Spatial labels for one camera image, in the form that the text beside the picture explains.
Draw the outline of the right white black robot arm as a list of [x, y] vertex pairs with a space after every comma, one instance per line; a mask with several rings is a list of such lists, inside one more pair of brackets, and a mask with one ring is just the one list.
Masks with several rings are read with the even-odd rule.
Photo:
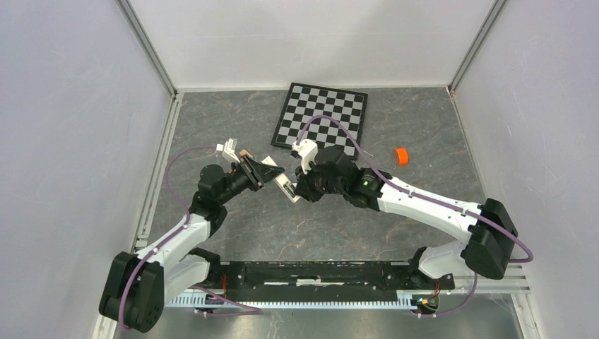
[[433, 194], [386, 172], [359, 168], [340, 148], [319, 149], [307, 139], [292, 146], [292, 155], [301, 161], [295, 170], [295, 195], [312, 203], [326, 194], [339, 195], [357, 208], [402, 215], [454, 238], [449, 244], [417, 250], [408, 269], [413, 286], [426, 288], [449, 273], [504, 278], [518, 232], [503, 203]]

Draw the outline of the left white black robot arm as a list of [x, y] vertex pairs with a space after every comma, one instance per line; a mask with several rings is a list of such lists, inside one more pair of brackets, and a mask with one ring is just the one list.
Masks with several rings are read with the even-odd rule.
[[245, 190], [258, 191], [284, 171], [246, 155], [229, 171], [217, 164], [205, 166], [182, 219], [147, 247], [114, 257], [99, 302], [100, 315], [146, 333], [183, 291], [197, 283], [215, 287], [222, 278], [222, 269], [215, 264], [218, 255], [198, 245], [223, 224], [228, 201]]

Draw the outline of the white rectangular bar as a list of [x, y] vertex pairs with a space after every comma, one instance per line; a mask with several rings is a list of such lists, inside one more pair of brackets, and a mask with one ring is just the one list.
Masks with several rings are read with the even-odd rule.
[[[278, 166], [270, 156], [265, 157], [261, 162], [265, 165]], [[292, 203], [298, 202], [300, 197], [295, 194], [296, 184], [291, 182], [285, 174], [279, 174], [274, 182]]]

